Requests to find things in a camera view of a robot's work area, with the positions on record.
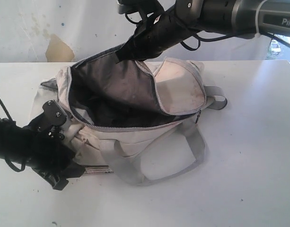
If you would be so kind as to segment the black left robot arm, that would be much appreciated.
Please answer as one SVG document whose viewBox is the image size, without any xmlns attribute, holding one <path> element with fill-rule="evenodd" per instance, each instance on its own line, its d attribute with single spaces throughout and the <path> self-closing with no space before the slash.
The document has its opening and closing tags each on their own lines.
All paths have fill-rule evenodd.
<svg viewBox="0 0 290 227">
<path fill-rule="evenodd" d="M 0 119 L 0 159 L 15 172 L 28 166 L 54 190 L 63 190 L 68 179 L 81 177 L 84 166 L 74 162 L 75 152 L 63 144 L 67 114 L 54 100 L 43 113 L 21 128 L 10 118 Z"/>
</svg>

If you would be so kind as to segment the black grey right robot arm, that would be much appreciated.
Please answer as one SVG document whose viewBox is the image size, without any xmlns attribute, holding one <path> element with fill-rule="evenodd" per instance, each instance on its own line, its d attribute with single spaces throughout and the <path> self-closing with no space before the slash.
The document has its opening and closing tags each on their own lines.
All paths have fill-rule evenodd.
<svg viewBox="0 0 290 227">
<path fill-rule="evenodd" d="M 117 62 L 156 58 L 190 37 L 209 43 L 199 37 L 202 31 L 218 34 L 218 40 L 290 37 L 290 0 L 177 0 L 169 9 L 157 0 L 120 0 L 118 12 L 139 13 L 141 20 L 115 52 Z"/>
</svg>

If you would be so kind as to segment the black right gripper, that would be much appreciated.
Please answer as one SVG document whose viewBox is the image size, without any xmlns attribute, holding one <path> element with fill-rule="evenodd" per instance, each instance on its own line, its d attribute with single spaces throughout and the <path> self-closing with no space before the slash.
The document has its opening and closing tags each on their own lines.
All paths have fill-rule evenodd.
<svg viewBox="0 0 290 227">
<path fill-rule="evenodd" d="M 165 50 L 181 44 L 189 51 L 196 51 L 184 40 L 194 36 L 202 10 L 200 0 L 177 0 L 168 10 L 158 10 L 137 25 L 129 40 L 115 51 L 116 62 L 125 60 L 144 61 L 160 56 Z"/>
</svg>

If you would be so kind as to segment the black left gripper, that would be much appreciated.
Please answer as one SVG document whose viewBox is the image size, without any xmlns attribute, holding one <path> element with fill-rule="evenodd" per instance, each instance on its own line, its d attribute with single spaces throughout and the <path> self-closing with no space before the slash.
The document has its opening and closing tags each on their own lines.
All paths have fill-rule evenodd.
<svg viewBox="0 0 290 227">
<path fill-rule="evenodd" d="M 68 116 L 54 101 L 49 100 L 42 106 L 42 113 L 23 129 L 33 133 L 31 154 L 22 160 L 21 170 L 31 167 L 46 180 L 54 190 L 63 190 L 69 178 L 84 174 L 85 168 L 73 161 L 75 152 L 65 146 L 62 126 Z"/>
</svg>

